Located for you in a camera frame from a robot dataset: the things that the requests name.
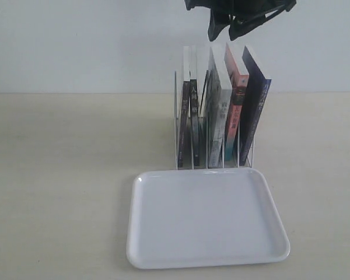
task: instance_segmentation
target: black book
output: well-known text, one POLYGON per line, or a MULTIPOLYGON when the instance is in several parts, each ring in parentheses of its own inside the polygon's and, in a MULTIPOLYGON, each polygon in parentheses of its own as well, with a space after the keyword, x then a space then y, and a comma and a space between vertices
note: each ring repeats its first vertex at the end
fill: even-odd
POLYGON ((187 119, 189 111, 190 98, 190 48, 183 47, 183 68, 182 68, 183 87, 181 89, 180 112, 178 123, 178 149, 177 149, 177 167, 183 167, 184 154, 187 149, 187 119))
POLYGON ((190 62, 190 115, 191 137, 193 147, 193 165, 200 166, 200 124, 198 120, 197 50, 195 46, 191 47, 190 62))
POLYGON ((249 72, 249 81, 240 117, 240 165, 244 166, 263 110, 271 77, 263 69, 252 47, 245 46, 243 61, 249 72))

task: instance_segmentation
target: dark blue book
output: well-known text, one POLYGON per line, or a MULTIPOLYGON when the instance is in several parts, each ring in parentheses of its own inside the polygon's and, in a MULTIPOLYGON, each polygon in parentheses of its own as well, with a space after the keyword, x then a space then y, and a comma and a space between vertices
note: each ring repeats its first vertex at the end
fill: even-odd
POLYGON ((240 117, 241 166, 246 164, 267 93, 271 86, 271 77, 263 68, 252 47, 247 45, 244 47, 243 61, 249 72, 249 81, 240 117))

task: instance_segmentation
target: book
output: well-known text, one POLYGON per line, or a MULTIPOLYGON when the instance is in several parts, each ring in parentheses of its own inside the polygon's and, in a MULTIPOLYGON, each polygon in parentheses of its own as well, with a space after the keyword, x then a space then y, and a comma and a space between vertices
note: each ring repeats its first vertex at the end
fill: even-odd
POLYGON ((190 59, 190 119, 191 139, 193 147, 193 165, 200 166, 200 124, 198 120, 198 92, 197 92, 197 49, 191 46, 190 59))
POLYGON ((177 167, 182 168, 184 154, 186 152, 187 137, 187 119, 189 112, 189 92, 190 92, 190 48, 183 47, 183 67, 182 71, 182 88, 179 108, 178 122, 178 149, 177 149, 177 167))
POLYGON ((245 46, 242 59, 249 72, 249 82, 240 117, 240 165, 244 166, 271 86, 271 77, 251 46, 245 46))
POLYGON ((226 119, 230 104, 232 85, 224 62, 225 48, 213 45, 209 53, 209 82, 205 109, 208 118, 208 166, 219 166, 226 119))
POLYGON ((246 87, 249 81, 249 72, 245 67, 237 45, 231 46, 226 43, 225 63, 232 84, 232 95, 225 131, 225 161, 230 161, 233 154, 246 87))

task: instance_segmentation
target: black object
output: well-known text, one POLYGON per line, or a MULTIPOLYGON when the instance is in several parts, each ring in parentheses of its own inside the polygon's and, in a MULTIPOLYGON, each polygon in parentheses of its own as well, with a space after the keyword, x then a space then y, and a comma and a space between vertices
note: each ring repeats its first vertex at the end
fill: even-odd
POLYGON ((289 12, 296 3, 296 0, 185 0, 188 11, 199 6, 210 9, 210 41, 218 38, 227 26, 230 26, 229 37, 233 41, 283 11, 289 12))

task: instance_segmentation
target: plastic tray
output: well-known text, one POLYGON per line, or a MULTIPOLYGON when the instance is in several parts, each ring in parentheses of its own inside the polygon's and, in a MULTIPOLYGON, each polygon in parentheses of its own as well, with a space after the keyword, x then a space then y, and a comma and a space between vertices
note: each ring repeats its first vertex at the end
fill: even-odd
POLYGON ((140 269, 272 263, 290 244, 264 176, 154 171, 133 185, 127 258, 140 269))

